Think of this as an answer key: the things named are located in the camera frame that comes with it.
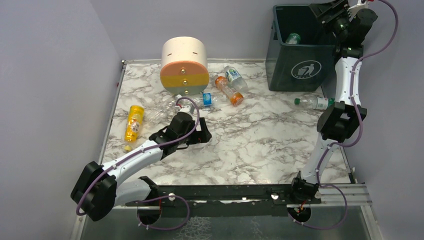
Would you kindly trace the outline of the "green tea bottle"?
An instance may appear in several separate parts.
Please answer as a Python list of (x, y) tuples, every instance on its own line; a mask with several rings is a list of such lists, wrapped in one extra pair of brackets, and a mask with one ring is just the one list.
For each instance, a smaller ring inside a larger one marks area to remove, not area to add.
[(288, 45), (298, 45), (301, 43), (301, 36), (295, 32), (292, 32), (288, 35), (285, 43)]

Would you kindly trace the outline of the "clear bottle green-white label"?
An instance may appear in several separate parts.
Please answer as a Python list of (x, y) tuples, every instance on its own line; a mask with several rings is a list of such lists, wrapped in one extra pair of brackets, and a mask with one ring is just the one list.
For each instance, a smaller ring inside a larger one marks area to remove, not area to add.
[(249, 87), (241, 74), (232, 66), (227, 65), (224, 68), (224, 74), (228, 82), (238, 91), (246, 92)]

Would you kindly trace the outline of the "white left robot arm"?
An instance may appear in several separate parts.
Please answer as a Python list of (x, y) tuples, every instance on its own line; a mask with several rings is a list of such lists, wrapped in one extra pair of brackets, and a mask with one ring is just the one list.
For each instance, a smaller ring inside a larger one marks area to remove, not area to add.
[(129, 177), (182, 150), (184, 145), (207, 143), (211, 137), (204, 117), (194, 120), (189, 113), (180, 111), (169, 125), (124, 156), (105, 164), (89, 162), (70, 193), (70, 198), (77, 204), (77, 215), (88, 215), (95, 222), (115, 206), (146, 200), (153, 185), (142, 177), (127, 182)]

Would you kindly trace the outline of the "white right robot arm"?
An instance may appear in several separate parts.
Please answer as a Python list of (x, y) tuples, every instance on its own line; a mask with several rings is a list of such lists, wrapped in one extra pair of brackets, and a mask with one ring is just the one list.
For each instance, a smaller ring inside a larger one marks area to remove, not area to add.
[(347, 0), (310, 4), (312, 13), (336, 39), (333, 50), (336, 72), (334, 103), (319, 117), (318, 139), (304, 168), (292, 180), (290, 198), (295, 203), (315, 197), (321, 175), (336, 146), (342, 146), (367, 115), (359, 99), (359, 72), (364, 56), (363, 41), (377, 20), (369, 1), (351, 6)]

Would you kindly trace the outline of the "dark green trash bin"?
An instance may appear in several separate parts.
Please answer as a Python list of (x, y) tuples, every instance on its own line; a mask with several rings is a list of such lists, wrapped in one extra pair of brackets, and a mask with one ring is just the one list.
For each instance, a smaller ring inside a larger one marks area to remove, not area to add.
[[(265, 60), (268, 89), (314, 92), (336, 76), (336, 38), (326, 33), (308, 5), (275, 5)], [(286, 44), (290, 33), (300, 44)]]

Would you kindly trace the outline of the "clear bottle blue label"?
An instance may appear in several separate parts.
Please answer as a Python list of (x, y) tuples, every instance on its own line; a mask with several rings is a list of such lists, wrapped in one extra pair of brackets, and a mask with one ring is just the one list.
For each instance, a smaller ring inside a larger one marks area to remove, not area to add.
[[(190, 98), (197, 105), (198, 108), (209, 107), (213, 104), (213, 98), (210, 93), (188, 95), (187, 98)], [(178, 104), (181, 106), (188, 106), (191, 105), (192, 102), (188, 99), (181, 99)]]

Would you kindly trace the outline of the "orange juice bottle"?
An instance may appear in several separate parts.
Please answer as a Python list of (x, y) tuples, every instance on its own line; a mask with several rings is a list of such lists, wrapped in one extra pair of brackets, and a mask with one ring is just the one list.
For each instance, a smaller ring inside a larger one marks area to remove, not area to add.
[(225, 76), (216, 74), (213, 79), (215, 86), (225, 94), (233, 106), (236, 107), (243, 102), (243, 95), (230, 84)]

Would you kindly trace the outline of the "crushed clear bottle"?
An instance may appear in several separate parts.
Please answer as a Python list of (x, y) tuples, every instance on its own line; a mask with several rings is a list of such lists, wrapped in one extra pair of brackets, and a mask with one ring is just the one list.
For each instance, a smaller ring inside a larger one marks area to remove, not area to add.
[(180, 104), (176, 104), (176, 100), (169, 98), (160, 103), (155, 103), (152, 107), (147, 109), (144, 117), (150, 123), (159, 123), (165, 119), (169, 114), (175, 114), (181, 109)]

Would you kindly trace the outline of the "round pastel drawer cabinet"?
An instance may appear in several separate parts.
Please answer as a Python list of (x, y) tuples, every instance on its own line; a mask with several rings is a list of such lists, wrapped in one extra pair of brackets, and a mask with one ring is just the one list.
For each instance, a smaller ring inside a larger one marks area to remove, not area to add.
[(178, 36), (162, 46), (160, 82), (173, 95), (190, 96), (210, 82), (205, 45), (191, 36)]

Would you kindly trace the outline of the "yellow drink bottle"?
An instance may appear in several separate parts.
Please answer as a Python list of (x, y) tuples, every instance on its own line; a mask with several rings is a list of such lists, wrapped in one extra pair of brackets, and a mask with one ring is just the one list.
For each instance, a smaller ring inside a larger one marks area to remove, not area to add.
[(132, 105), (128, 111), (127, 123), (124, 133), (124, 151), (130, 152), (138, 138), (144, 117), (144, 108), (140, 105)]

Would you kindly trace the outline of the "clear bottle green cap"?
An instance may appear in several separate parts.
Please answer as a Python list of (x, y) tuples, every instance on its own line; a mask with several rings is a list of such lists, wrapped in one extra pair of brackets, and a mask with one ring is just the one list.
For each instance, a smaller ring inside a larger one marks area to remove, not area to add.
[(324, 111), (335, 102), (334, 98), (327, 97), (306, 97), (295, 98), (294, 105), (303, 109)]

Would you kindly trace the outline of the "black front mounting rail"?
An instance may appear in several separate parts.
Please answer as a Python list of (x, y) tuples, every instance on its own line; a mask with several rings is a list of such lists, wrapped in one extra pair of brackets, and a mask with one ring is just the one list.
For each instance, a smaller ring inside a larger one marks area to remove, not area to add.
[(288, 216), (288, 208), (303, 202), (320, 204), (315, 197), (295, 196), (290, 184), (252, 185), (159, 185), (149, 198), (163, 197), (150, 203), (133, 200), (145, 216), (163, 218)]

